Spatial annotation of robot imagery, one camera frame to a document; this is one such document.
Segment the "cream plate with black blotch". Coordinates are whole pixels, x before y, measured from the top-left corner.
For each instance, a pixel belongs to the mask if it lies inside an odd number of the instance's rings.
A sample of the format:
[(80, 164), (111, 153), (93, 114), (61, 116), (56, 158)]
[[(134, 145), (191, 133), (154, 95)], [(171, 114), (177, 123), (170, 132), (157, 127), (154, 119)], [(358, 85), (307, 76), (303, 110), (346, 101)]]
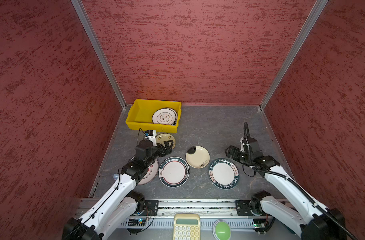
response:
[(206, 167), (210, 161), (209, 152), (202, 146), (193, 146), (189, 148), (185, 158), (187, 163), (195, 169)]

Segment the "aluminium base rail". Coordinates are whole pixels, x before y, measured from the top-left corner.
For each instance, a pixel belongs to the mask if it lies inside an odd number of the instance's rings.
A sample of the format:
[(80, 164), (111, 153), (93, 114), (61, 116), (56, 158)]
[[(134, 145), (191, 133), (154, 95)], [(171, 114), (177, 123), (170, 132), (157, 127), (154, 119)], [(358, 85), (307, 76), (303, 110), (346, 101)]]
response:
[[(82, 199), (75, 218), (80, 218), (85, 212), (93, 207), (99, 199)], [(202, 230), (212, 229), (214, 222), (225, 220), (232, 231), (236, 232), (261, 232), (268, 229), (273, 217), (267, 214), (254, 216), (248, 210), (248, 201), (234, 199), (159, 199), (144, 200), (144, 211), (141, 214), (133, 214), (117, 229), (167, 229), (173, 227), (176, 214), (197, 214), (200, 217)], [(128, 227), (129, 219), (145, 219), (146, 226), (143, 228)], [(253, 229), (253, 219), (266, 219), (268, 226), (265, 229)]]

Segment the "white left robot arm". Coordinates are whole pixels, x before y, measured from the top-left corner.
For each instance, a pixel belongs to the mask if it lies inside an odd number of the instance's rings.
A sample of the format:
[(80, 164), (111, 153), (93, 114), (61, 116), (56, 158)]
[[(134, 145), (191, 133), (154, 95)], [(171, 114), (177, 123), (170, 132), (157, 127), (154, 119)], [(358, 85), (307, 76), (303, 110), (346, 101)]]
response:
[(104, 240), (133, 214), (144, 211), (144, 195), (134, 188), (159, 157), (172, 153), (173, 141), (154, 145), (144, 139), (135, 149), (134, 157), (124, 165), (111, 188), (80, 218), (71, 218), (64, 225), (63, 240)]

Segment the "right green circuit board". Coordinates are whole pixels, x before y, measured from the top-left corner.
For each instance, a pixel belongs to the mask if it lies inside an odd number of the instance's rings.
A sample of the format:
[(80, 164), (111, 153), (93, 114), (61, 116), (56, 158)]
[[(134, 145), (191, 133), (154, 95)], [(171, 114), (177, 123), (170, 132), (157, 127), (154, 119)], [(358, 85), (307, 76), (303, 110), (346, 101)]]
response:
[(253, 229), (265, 229), (268, 226), (268, 220), (266, 219), (253, 219)]

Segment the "white plate red characters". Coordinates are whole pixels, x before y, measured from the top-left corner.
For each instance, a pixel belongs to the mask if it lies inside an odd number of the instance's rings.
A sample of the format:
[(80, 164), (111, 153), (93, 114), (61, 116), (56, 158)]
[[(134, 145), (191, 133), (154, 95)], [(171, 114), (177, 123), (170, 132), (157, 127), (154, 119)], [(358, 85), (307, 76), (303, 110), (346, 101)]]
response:
[(146, 175), (141, 179), (138, 185), (146, 185), (150, 183), (157, 175), (159, 170), (159, 162), (158, 159), (154, 161), (154, 163), (148, 167)]

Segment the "green round push button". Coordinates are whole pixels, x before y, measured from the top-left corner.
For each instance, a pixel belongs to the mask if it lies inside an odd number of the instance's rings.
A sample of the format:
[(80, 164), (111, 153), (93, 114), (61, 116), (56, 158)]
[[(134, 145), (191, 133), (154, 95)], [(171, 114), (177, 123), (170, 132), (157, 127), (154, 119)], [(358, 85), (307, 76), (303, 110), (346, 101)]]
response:
[(217, 220), (212, 227), (212, 234), (216, 240), (230, 240), (231, 229), (225, 220)]

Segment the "silver left corner wall strip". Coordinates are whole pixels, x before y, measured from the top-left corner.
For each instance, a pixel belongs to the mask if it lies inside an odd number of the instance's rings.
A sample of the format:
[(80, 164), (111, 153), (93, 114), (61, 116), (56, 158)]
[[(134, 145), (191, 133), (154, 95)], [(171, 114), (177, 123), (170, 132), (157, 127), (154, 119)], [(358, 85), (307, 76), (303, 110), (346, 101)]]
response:
[(90, 19), (87, 15), (87, 12), (84, 8), (84, 5), (82, 3), (82, 1), (79, 1), (79, 0), (71, 0), (71, 3), (76, 11), (76, 14), (88, 36), (88, 39), (97, 55), (97, 58), (105, 72), (105, 75), (107, 76), (110, 84), (111, 84), (111, 87), (116, 95), (116, 98), (118, 99), (119, 103), (120, 103), (120, 106), (123, 110), (126, 109), (127, 107), (127, 103), (124, 99), (124, 96), (123, 96), (123, 93), (117, 83), (117, 80), (114, 76), (114, 73), (108, 63), (108, 60), (106, 58), (106, 55), (102, 49), (102, 46), (98, 40), (98, 37), (92, 27), (92, 24), (90, 22)]

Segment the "white plate with quatrefoil design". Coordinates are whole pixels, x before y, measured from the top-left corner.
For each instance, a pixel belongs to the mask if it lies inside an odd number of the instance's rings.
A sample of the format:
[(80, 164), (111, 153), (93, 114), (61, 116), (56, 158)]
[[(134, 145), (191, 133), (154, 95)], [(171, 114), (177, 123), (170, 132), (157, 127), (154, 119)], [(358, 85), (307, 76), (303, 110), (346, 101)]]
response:
[(174, 125), (177, 121), (177, 112), (171, 108), (162, 108), (152, 115), (152, 122), (159, 125)]

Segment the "yellow calculator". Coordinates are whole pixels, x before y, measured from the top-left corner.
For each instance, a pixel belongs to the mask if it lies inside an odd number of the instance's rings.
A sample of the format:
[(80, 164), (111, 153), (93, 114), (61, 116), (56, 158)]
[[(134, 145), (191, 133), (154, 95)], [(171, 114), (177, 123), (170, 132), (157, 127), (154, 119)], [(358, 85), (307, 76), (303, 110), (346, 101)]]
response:
[(200, 217), (197, 214), (176, 214), (173, 240), (200, 240)]

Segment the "green banded HAO SHI plate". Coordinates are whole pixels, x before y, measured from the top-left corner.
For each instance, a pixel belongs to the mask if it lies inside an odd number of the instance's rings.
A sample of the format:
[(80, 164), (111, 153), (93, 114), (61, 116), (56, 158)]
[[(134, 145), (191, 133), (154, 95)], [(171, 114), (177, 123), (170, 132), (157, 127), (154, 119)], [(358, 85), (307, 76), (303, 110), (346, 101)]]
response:
[(222, 190), (230, 190), (239, 182), (239, 171), (230, 160), (218, 158), (209, 164), (208, 174), (211, 182)]

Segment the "left green circuit board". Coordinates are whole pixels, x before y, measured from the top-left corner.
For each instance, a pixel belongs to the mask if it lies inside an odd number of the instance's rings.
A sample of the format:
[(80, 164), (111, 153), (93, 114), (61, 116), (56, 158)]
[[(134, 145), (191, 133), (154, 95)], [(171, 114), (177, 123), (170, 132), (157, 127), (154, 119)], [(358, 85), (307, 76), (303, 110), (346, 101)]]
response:
[(146, 220), (145, 219), (129, 219), (127, 221), (128, 227), (135, 227), (135, 228), (143, 228), (146, 226)]

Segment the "white plate green red rim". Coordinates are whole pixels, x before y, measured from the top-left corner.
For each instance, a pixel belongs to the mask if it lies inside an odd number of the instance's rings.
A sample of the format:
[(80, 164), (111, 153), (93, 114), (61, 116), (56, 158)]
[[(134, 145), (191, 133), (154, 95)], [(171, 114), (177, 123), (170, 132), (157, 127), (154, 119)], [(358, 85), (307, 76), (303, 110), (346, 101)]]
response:
[(164, 160), (158, 171), (160, 181), (169, 188), (184, 185), (189, 177), (190, 169), (186, 160), (180, 157), (170, 157)]

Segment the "small cream plate with calligraphy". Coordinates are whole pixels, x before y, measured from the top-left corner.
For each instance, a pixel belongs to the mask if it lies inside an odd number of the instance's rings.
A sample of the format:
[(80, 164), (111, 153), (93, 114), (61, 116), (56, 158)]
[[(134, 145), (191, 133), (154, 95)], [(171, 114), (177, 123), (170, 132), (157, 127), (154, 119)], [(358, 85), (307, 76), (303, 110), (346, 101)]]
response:
[(158, 134), (156, 136), (157, 144), (162, 145), (163, 141), (168, 141), (168, 140), (173, 140), (173, 149), (174, 149), (175, 145), (176, 145), (176, 140), (175, 140), (174, 136), (172, 136), (171, 134), (167, 134), (167, 133)]

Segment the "yellow plastic bin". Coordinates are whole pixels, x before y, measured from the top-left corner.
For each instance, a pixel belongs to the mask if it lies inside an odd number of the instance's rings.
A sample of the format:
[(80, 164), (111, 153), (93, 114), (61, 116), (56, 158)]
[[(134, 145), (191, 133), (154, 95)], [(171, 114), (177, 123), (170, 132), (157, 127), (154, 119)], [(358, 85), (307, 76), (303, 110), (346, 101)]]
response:
[[(159, 125), (152, 122), (152, 115), (162, 108), (171, 108), (177, 112), (177, 121), (174, 125)], [(131, 130), (155, 130), (157, 132), (177, 133), (181, 118), (181, 103), (173, 101), (137, 99), (129, 110), (125, 121)]]

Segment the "silver right corner wall strip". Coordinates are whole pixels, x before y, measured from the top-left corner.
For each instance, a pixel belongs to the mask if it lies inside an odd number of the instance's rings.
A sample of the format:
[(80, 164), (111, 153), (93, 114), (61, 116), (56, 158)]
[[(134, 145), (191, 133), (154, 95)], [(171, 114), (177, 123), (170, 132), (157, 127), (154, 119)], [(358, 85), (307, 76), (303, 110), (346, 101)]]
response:
[(279, 86), (280, 82), (282, 81), (283, 77), (285, 76), (287, 70), (291, 66), (293, 60), (295, 59), (297, 53), (301, 49), (302, 45), (304, 44), (305, 40), (307, 39), (309, 33), (311, 32), (313, 26), (315, 25), (316, 21), (320, 17), (321, 13), (323, 12), (324, 8), (326, 7), (328, 0), (317, 0), (315, 1), (311, 11), (309, 12), (308, 17), (306, 18), (303, 26), (301, 27), (296, 39), (294, 40), (284, 62), (282, 63), (280, 69), (278, 70), (275, 78), (273, 79), (272, 84), (270, 85), (267, 93), (265, 94), (264, 98), (262, 99), (259, 108), (261, 111), (265, 109), (269, 100), (273, 96), (275, 90)]

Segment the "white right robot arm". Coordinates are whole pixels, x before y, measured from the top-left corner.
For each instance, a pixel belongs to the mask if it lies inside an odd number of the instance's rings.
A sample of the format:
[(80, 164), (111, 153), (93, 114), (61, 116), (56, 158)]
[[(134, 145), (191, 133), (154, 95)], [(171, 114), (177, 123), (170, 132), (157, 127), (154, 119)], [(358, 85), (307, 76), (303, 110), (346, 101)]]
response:
[(260, 174), (291, 203), (288, 207), (266, 191), (253, 195), (249, 208), (255, 215), (266, 213), (279, 220), (302, 240), (345, 240), (345, 219), (337, 209), (330, 209), (312, 197), (272, 156), (265, 156), (253, 138), (242, 138), (241, 147), (229, 146), (227, 158)]

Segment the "silver corner wall strip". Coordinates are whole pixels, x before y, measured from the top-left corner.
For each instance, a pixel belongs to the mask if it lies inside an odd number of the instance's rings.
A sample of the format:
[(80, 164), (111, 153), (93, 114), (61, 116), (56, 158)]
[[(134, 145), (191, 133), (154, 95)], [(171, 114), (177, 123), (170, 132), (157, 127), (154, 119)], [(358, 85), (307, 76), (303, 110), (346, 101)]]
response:
[(315, 25), (316, 21), (320, 17), (321, 13), (323, 12), (324, 8), (326, 7), (328, 0), (317, 0), (315, 1), (311, 11), (309, 12), (308, 17), (306, 18), (303, 26), (301, 27), (296, 39), (294, 40), (284, 62), (282, 63), (280, 69), (278, 70), (275, 78), (273, 79), (272, 84), (270, 85), (267, 93), (265, 94), (264, 98), (262, 99), (259, 108), (261, 111), (265, 109), (269, 100), (273, 96), (275, 90), (279, 86), (280, 82), (282, 81), (283, 77), (285, 76), (287, 70), (291, 66), (293, 60), (295, 59), (297, 53), (301, 49), (302, 45), (304, 44), (305, 40), (307, 39), (309, 33), (311, 32), (313, 26)]
[(117, 80), (114, 76), (114, 73), (108, 63), (108, 60), (106, 58), (106, 55), (102, 49), (102, 46), (98, 40), (98, 37), (92, 27), (92, 24), (90, 22), (90, 19), (87, 15), (87, 12), (84, 8), (84, 5), (82, 3), (82, 1), (79, 1), (79, 0), (71, 0), (71, 3), (76, 11), (76, 14), (88, 36), (88, 39), (97, 55), (97, 58), (105, 72), (105, 75), (107, 76), (110, 84), (111, 84), (111, 87), (116, 95), (116, 98), (118, 99), (119, 103), (120, 103), (120, 106), (123, 110), (126, 109), (127, 107), (127, 103), (124, 99), (124, 96), (123, 96), (123, 93), (117, 83)]

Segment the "green circuit board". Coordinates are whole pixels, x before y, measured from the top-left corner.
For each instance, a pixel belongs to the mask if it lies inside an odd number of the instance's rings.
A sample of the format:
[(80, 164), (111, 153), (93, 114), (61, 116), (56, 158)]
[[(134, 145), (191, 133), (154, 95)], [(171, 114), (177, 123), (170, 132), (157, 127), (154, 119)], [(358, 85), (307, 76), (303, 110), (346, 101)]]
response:
[(266, 219), (253, 219), (253, 229), (265, 229), (268, 226), (268, 220)]
[(128, 227), (135, 227), (135, 228), (143, 228), (146, 226), (146, 220), (145, 219), (129, 219), (127, 221)]

